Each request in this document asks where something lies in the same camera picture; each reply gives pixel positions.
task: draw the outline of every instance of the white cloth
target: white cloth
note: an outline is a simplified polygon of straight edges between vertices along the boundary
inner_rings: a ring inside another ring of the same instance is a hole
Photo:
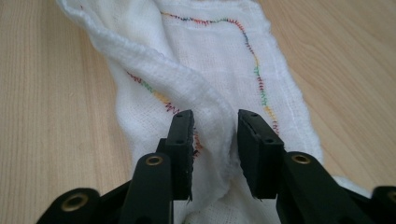
[[[322,161],[302,94],[253,1],[58,0],[107,59],[133,165],[155,151],[176,112],[195,118],[193,201],[175,222],[277,223],[274,201],[254,200],[239,167],[239,108],[260,114],[285,142]]]

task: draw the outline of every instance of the colorful stitched line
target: colorful stitched line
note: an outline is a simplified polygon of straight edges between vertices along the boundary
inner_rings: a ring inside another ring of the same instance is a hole
[[[247,36],[244,26],[239,21],[228,19],[228,18],[222,18],[222,19],[213,20],[213,21],[204,21],[204,20],[195,19],[193,17],[179,17],[177,15],[167,13],[167,12],[161,12],[161,14],[163,14],[164,16],[173,18],[173,19],[180,20],[180,21],[193,21],[197,24],[201,24],[204,26],[225,21],[225,22],[234,24],[238,27],[238,29],[242,32],[242,35],[245,38],[245,46],[247,47],[247,49],[250,51],[250,53],[253,55],[253,58],[254,58],[254,62],[255,62],[254,74],[256,75],[257,82],[259,84],[259,90],[260,90],[261,103],[262,103],[263,110],[272,119],[273,129],[277,134],[279,134],[279,127],[278,127],[278,123],[277,123],[276,114],[275,114],[274,110],[268,105],[268,99],[267,99],[267,95],[266,95],[265,88],[264,88],[264,81],[262,80],[262,77],[260,76],[259,59],[258,59],[256,53],[254,52],[253,47],[251,47],[251,45],[248,41],[248,36]]]
[[[126,72],[128,74],[128,76],[130,76],[135,82],[139,83],[140,85],[142,85],[146,90],[148,90],[149,92],[151,92],[155,98],[157,98],[159,101],[163,102],[165,104],[165,108],[166,108],[166,112],[172,112],[172,114],[177,114],[178,112],[180,112],[180,109],[176,108],[172,102],[170,102],[170,100],[168,98],[166,98],[165,96],[163,96],[162,94],[160,94],[159,92],[155,91],[154,89],[152,89],[152,87],[142,78],[140,77],[136,77],[134,75],[132,75],[131,73],[129,73],[128,71]],[[201,145],[201,142],[199,140],[199,134],[198,132],[195,130],[194,127],[194,131],[193,131],[193,139],[194,139],[194,152],[193,152],[193,157],[194,159],[198,158],[198,156],[201,154],[202,149],[204,149],[204,147]]]

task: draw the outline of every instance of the wooden surface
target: wooden surface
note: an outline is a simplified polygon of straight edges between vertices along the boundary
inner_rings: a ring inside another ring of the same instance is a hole
[[[396,3],[262,0],[325,166],[396,185]],[[77,187],[130,177],[104,58],[54,1],[0,1],[0,223],[33,223]]]

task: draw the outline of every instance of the folded cloth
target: folded cloth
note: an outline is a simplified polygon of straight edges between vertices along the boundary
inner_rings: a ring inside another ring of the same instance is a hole
[[[254,200],[236,153],[238,109],[260,114],[287,151],[322,161],[301,92],[248,0],[58,0],[107,60],[133,165],[156,150],[173,115],[194,113],[193,201],[176,223],[277,223],[274,201]]]

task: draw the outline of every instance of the wood grain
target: wood grain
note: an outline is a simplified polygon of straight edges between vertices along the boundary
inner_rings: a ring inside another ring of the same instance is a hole
[[[396,3],[261,0],[309,106],[325,166],[396,185]],[[0,1],[0,223],[32,223],[67,190],[130,178],[103,56],[54,1]]]

